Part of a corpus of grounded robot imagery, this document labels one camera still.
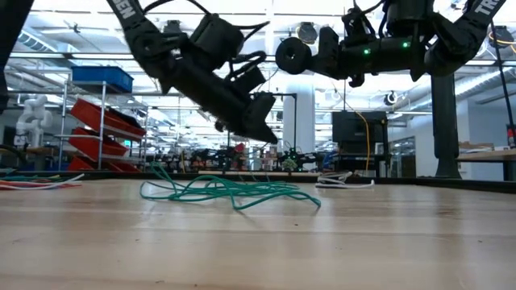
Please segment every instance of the yellow cable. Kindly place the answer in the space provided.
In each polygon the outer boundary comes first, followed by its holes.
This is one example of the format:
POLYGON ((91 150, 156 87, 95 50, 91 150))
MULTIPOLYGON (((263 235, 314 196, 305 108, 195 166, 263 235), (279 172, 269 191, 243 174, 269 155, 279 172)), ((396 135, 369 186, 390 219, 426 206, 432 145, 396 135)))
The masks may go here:
POLYGON ((346 106, 348 106, 355 114, 357 114, 360 118, 362 118, 362 120, 364 121, 365 123, 365 138, 366 138, 366 141, 368 143, 368 158, 365 162, 365 171, 368 171, 369 170, 369 159, 371 158, 371 146, 369 144, 369 124, 368 124, 368 121, 364 118, 364 116, 362 116, 362 114, 358 111, 356 111, 355 109, 353 109, 353 107, 351 107, 347 101, 344 99, 343 95, 339 92, 339 90, 337 89, 337 87, 335 86, 335 84, 333 83, 333 81, 331 82, 331 84, 333 85, 333 87, 335 88, 335 91, 339 94, 340 98, 344 101, 344 104, 346 106))
MULTIPOLYGON (((489 33, 489 39, 491 40, 494 40, 493 38, 493 33, 489 33)), ((504 40, 497 40, 497 42, 499 44, 509 44, 510 45, 510 48, 513 50, 514 53, 516 53, 516 48, 514 47, 514 44, 516 44, 516 42, 510 42, 510 41, 504 41, 504 40)))

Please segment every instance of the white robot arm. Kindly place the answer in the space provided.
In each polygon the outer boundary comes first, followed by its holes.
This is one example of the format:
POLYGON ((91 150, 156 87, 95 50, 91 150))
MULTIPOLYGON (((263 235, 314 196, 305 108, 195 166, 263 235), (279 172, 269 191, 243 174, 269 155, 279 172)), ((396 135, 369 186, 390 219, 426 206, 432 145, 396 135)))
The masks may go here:
POLYGON ((23 103, 23 113, 16 122, 15 145, 24 146, 29 143, 31 147, 41 147, 43 128, 52 125, 52 113, 44 107, 46 102, 47 96, 39 95, 23 103), (31 133, 31 140, 27 141, 28 133, 31 133))

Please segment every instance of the blue storage box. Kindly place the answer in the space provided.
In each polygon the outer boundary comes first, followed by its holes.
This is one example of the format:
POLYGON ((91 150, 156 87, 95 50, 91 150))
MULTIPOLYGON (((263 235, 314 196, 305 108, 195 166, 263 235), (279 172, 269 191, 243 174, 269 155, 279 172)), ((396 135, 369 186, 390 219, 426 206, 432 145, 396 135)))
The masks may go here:
POLYGON ((132 93, 133 78, 119 67, 72 67, 72 82, 79 88, 91 93, 101 93, 103 81, 108 84, 108 93, 132 93))

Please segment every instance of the black monitor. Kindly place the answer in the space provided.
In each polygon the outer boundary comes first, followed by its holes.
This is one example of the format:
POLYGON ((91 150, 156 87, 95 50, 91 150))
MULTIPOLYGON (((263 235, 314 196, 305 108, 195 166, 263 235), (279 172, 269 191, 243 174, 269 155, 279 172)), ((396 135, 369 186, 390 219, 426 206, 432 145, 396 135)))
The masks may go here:
MULTIPOLYGON (((387 143, 387 113, 360 112, 367 120, 369 145, 374 150, 375 143, 387 143)), ((332 139, 349 153, 367 151, 367 135, 364 120, 355 112, 331 113, 332 139)))

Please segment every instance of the ceiling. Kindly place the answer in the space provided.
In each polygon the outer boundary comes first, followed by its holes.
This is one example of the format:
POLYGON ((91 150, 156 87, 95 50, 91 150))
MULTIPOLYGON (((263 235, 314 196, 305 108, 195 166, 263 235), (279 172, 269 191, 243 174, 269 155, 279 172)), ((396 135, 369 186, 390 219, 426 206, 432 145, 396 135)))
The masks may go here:
MULTIPOLYGON (((142 0, 141 5, 146 6, 152 1, 142 0)), ((306 5, 303 2, 294 0, 265 0, 258 2, 237 1, 237 0, 198 0, 207 10, 219 13, 222 18, 233 24, 252 25, 270 21, 271 23, 250 38, 243 47, 243 53, 262 50, 273 56, 277 46, 282 39, 294 34, 301 22, 312 22, 316 28, 331 26, 342 37, 343 24, 340 16, 347 9, 352 7, 352 0, 318 0, 317 3, 306 5)), ((359 0, 362 7, 369 7, 376 4, 377 0, 359 0)), ((449 19, 456 19, 460 11, 450 8, 451 0, 436 0, 435 10, 438 10, 449 19)), ((511 11, 516 8, 515 3, 507 2, 497 14, 497 24, 508 26, 510 31, 516 28, 514 16, 511 11)), ((198 25, 203 13, 187 1, 174 1, 160 6, 148 14, 148 18, 159 28, 162 28, 168 20, 179 20, 181 29, 190 32, 198 25)), ((378 27, 382 17, 381 9, 371 13, 369 18, 374 27, 378 27)), ((116 17, 113 15, 105 0, 70 1, 70 0, 35 0, 32 12, 26 21, 24 31, 48 45, 52 50, 58 52, 95 52, 95 53, 127 53, 129 52, 123 33, 116 17)), ((27 45, 17 43, 15 51, 25 52, 31 49, 27 45)), ((516 60, 516 54, 511 48, 502 50, 503 58, 516 60)), ((489 46, 481 49, 477 60, 494 60, 494 54, 489 46)), ((59 83, 64 83, 68 78, 69 70, 57 62, 47 60, 23 60, 13 59, 10 64, 22 65, 42 76, 59 83)), ((155 92, 157 87, 155 81, 147 77, 138 64, 133 60, 79 60, 76 64, 100 64, 118 65, 129 72, 134 79, 136 92, 155 92)), ((275 64, 264 64, 262 67, 266 78, 276 72, 275 64)), ((489 68, 464 67, 457 74, 456 79, 463 77, 474 77, 488 72, 489 68)), ((228 73, 227 67, 217 72, 221 76, 228 73)), ((42 83, 40 79, 25 75, 24 85, 32 80, 35 85, 44 87, 51 86, 60 89, 58 85, 42 83)), ((287 93, 286 85, 292 81, 291 76, 277 72, 270 79, 262 90, 287 93)), ((331 127, 328 110, 342 109, 343 104, 340 96, 335 93, 335 88, 341 93, 346 93, 347 102, 358 109, 377 109, 385 107, 383 97, 390 92, 402 95, 414 87, 429 85, 429 76, 423 76, 419 81, 412 82, 406 72, 385 73, 380 76, 366 76, 365 85, 359 88, 350 88, 344 81, 331 81, 327 77, 314 75, 310 81, 315 88, 316 103, 316 139, 318 143, 325 143, 331 137, 331 127)), ((119 99, 111 100, 114 106, 120 106, 119 99)), ((143 103, 157 107, 153 110, 154 116, 152 126, 158 126, 158 135, 170 135, 177 138, 187 137, 189 142, 200 143, 200 146, 217 147, 225 144, 227 137, 213 129, 214 119, 209 121, 206 116, 197 111, 196 104, 188 98, 139 96, 135 94, 132 104, 143 103), (181 132, 170 131, 163 121, 170 121, 180 125, 181 132)), ((275 113, 282 110, 281 99, 277 100, 273 112, 269 115, 268 121, 272 124, 278 123, 275 113)), ((277 130, 278 137, 281 137, 281 126, 277 130)))

